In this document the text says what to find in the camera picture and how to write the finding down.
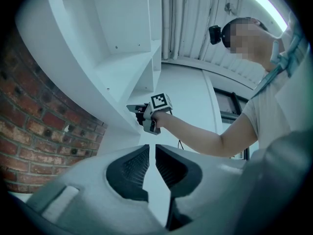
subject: white t-shirt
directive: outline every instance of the white t-shirt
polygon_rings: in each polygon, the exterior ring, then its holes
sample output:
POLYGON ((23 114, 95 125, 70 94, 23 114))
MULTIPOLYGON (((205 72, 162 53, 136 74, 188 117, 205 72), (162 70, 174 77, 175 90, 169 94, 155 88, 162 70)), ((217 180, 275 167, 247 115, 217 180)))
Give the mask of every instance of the white t-shirt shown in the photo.
MULTIPOLYGON (((292 40, 293 22, 294 20, 290 16, 289 26, 281 36, 285 50, 289 48, 292 40)), ((299 62, 303 59, 306 49, 307 42, 303 40, 295 51, 299 62)), ((260 149, 267 148, 275 139, 287 135, 291 131, 275 98, 276 93, 288 79, 287 71, 278 74, 256 97, 249 100, 243 110, 258 137, 260 149)))

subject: cable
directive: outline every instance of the cable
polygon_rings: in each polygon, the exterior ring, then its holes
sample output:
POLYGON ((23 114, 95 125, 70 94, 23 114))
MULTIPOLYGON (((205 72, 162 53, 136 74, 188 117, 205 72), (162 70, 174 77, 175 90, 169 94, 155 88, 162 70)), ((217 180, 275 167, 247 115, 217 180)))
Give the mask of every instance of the cable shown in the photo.
POLYGON ((184 150, 184 147, 182 147, 181 141, 178 139, 177 148, 179 148, 179 143, 181 145, 181 148, 184 150))

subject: window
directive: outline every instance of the window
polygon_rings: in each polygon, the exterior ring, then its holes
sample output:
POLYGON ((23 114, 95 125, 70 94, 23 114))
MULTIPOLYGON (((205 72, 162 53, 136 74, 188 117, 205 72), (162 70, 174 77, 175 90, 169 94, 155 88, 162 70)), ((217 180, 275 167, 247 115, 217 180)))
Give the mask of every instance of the window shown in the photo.
MULTIPOLYGON (((248 100, 237 96, 235 93, 225 92, 214 88, 217 102, 221 111, 224 131, 239 117, 248 100)), ((249 148, 233 156, 232 159, 249 159, 249 148)))

